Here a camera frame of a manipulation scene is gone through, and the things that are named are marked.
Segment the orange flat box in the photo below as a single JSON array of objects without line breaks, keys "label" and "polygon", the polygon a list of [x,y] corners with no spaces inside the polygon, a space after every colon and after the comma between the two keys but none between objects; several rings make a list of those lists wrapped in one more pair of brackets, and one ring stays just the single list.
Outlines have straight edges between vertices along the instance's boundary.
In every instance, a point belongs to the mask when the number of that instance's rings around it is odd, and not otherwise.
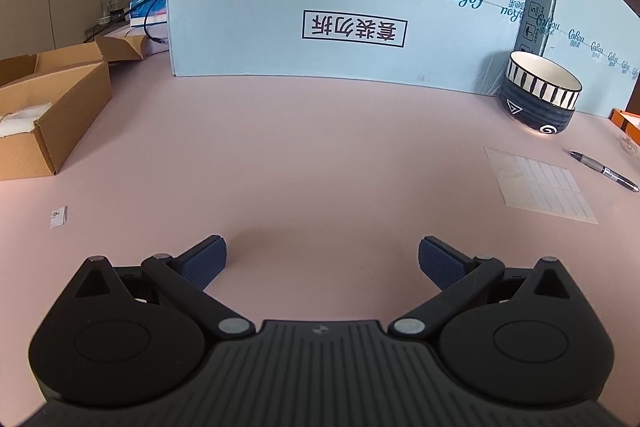
[{"label": "orange flat box", "polygon": [[628,135],[632,141],[640,142],[640,119],[638,115],[614,108],[610,115],[610,121]]}]

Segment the small white paper tag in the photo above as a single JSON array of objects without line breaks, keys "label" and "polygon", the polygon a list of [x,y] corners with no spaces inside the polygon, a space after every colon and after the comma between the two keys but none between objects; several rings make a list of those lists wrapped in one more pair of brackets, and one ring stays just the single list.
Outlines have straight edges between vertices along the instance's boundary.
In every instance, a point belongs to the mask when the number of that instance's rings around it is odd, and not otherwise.
[{"label": "small white paper tag", "polygon": [[67,207],[63,206],[51,212],[50,229],[56,229],[65,225],[67,217]]}]

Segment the grey black pen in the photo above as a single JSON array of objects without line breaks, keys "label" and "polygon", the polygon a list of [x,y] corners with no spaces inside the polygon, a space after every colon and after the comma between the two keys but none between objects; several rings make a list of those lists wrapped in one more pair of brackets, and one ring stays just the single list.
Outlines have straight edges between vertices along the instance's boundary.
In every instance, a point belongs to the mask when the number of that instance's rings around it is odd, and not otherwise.
[{"label": "grey black pen", "polygon": [[582,165],[585,165],[591,170],[602,174],[602,176],[605,176],[605,178],[608,178],[618,185],[625,187],[631,192],[639,192],[639,185],[637,183],[634,183],[634,181],[631,181],[631,179],[626,178],[626,176],[622,176],[618,172],[612,170],[610,167],[601,164],[600,161],[584,155],[583,153],[575,152],[574,150],[570,150],[568,153]]}]

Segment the blue tissue box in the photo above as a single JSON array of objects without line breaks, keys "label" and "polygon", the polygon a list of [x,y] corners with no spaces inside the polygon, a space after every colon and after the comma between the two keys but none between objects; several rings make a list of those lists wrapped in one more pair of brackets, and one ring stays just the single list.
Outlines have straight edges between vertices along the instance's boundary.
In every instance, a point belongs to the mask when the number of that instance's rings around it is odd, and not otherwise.
[{"label": "blue tissue box", "polygon": [[132,28],[167,22],[166,0],[134,0],[129,5],[129,26]]}]

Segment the white label sticker sheet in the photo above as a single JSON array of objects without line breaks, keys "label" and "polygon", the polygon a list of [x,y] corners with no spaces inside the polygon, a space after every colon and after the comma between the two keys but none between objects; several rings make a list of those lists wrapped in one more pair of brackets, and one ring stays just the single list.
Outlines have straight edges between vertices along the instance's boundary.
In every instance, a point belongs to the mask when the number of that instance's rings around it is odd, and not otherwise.
[{"label": "white label sticker sheet", "polygon": [[485,148],[485,153],[508,207],[598,224],[567,169],[490,147]]}]

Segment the striped blue ceramic bowl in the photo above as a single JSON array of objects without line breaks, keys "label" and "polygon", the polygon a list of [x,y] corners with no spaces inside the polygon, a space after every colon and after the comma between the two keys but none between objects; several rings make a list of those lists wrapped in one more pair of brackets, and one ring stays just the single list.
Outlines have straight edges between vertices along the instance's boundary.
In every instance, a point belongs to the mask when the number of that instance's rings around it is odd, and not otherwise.
[{"label": "striped blue ceramic bowl", "polygon": [[541,134],[563,132],[573,118],[582,84],[540,55],[513,51],[498,91],[512,118]]}]

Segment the open brown cardboard box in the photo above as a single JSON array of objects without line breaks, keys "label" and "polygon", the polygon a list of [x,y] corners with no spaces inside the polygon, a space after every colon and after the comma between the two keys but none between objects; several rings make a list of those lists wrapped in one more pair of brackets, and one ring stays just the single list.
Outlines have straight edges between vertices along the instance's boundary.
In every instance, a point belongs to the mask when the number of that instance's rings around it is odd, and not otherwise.
[{"label": "open brown cardboard box", "polygon": [[112,98],[110,66],[144,59],[143,36],[98,37],[1,62],[1,179],[55,176]]}]

